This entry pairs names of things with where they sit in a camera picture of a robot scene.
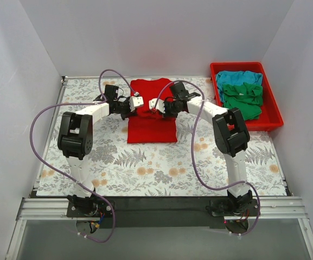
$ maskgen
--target patterned mat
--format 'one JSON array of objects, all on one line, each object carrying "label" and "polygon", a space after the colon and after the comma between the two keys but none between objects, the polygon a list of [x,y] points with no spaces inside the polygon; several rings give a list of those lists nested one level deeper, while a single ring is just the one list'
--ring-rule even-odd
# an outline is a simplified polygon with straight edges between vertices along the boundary
[{"label": "patterned mat", "polygon": [[[208,78],[181,78],[201,87],[206,98],[214,99],[213,84]],[[118,85],[125,95],[130,91],[121,79],[107,79],[104,84]],[[69,80],[62,102],[91,102],[98,95],[98,80]],[[62,113],[75,112],[80,106],[61,107],[51,136],[46,160],[69,172],[69,166],[57,147]],[[219,196],[226,191],[210,191],[197,180],[190,155],[190,140],[195,116],[180,113],[176,144],[127,144],[127,120],[110,115],[94,126],[94,144],[89,154],[89,178],[103,196]],[[266,132],[251,132],[246,167],[248,181],[262,196],[285,196],[276,154]],[[199,173],[209,186],[227,185],[223,155],[214,142],[212,126],[200,120],[196,129],[195,158]],[[44,167],[38,196],[72,194],[73,182]]]}]

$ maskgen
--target white wall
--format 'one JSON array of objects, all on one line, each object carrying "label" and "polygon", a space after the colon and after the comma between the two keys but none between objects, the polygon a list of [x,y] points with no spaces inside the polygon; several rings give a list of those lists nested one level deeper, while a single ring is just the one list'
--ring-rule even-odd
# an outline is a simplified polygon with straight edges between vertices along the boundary
[{"label": "white wall", "polygon": [[274,143],[313,229],[313,1],[294,1],[263,65],[285,122],[274,133]]},{"label": "white wall", "polygon": [[60,75],[206,75],[258,60],[293,0],[21,0]]},{"label": "white wall", "polygon": [[[0,259],[39,166],[28,142],[29,126],[41,108],[55,103],[60,80],[20,2],[0,0]],[[50,117],[37,125],[40,152]]]}]

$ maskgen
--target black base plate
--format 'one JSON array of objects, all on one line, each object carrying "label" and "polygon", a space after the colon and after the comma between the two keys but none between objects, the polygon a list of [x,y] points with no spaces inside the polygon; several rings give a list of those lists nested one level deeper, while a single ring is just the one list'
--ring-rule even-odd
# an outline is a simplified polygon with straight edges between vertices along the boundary
[{"label": "black base plate", "polygon": [[[224,216],[210,214],[206,206],[221,202],[227,197],[105,197],[112,203],[116,214],[116,227],[184,227],[206,226],[212,229],[224,229]],[[100,228],[111,228],[111,211],[106,211],[106,204],[99,201],[105,211],[105,220]],[[249,216],[256,216],[256,200],[249,205]],[[72,210],[68,204],[67,217],[90,217],[79,210]]]}]

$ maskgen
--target green cloth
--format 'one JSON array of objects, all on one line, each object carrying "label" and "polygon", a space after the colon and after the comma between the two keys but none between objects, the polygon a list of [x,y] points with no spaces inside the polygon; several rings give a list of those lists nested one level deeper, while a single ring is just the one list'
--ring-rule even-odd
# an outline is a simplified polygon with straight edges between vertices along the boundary
[{"label": "green cloth", "polygon": [[244,120],[258,119],[262,113],[263,88],[260,85],[243,83],[241,86],[222,85],[226,108],[241,110]]}]

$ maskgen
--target red cloth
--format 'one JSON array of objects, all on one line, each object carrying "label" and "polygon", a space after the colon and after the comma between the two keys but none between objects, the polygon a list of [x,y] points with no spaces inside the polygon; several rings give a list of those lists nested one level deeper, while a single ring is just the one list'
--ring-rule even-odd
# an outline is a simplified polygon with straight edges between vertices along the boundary
[{"label": "red cloth", "polygon": [[[158,112],[152,113],[149,109],[149,100],[157,98],[169,82],[168,79],[131,81],[131,87],[143,97],[144,106],[137,108],[137,116],[129,118],[128,144],[177,142],[176,119],[162,118]],[[161,99],[168,96],[172,96],[169,88],[162,93]]]}]

